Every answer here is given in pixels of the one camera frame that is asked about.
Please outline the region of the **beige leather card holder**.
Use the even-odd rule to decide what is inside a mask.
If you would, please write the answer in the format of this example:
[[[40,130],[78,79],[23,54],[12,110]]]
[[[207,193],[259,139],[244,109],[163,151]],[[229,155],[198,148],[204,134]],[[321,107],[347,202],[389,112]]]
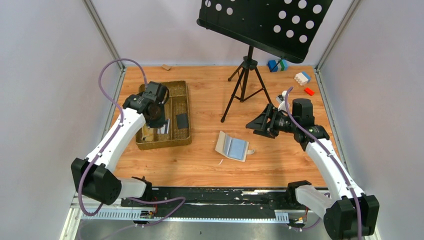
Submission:
[[[231,137],[227,133],[220,131],[215,145],[215,151],[224,157],[245,162],[248,155],[255,153],[255,149],[249,149],[250,143],[246,140]]]

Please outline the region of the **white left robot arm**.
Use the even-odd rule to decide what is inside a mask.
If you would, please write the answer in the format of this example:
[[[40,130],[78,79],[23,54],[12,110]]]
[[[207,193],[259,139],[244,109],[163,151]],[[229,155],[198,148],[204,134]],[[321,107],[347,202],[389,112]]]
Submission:
[[[166,124],[165,104],[169,99],[169,89],[157,82],[150,82],[144,91],[126,98],[119,117],[97,147],[71,164],[79,198],[85,196],[104,205],[124,198],[134,198],[142,207],[152,203],[150,182],[138,177],[119,178],[114,171],[139,130],[144,126],[154,129]]]

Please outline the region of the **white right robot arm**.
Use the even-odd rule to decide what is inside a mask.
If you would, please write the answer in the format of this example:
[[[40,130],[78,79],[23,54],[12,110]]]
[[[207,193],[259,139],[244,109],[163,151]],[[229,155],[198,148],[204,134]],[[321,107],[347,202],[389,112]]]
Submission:
[[[282,102],[279,109],[269,103],[246,125],[256,135],[274,139],[280,132],[293,134],[294,140],[313,160],[329,191],[319,192],[306,180],[288,184],[286,204],[292,209],[301,205],[315,212],[333,240],[362,238],[375,233],[380,203],[366,194],[349,175],[321,125],[315,124],[313,104],[307,98],[292,101],[292,111]]]

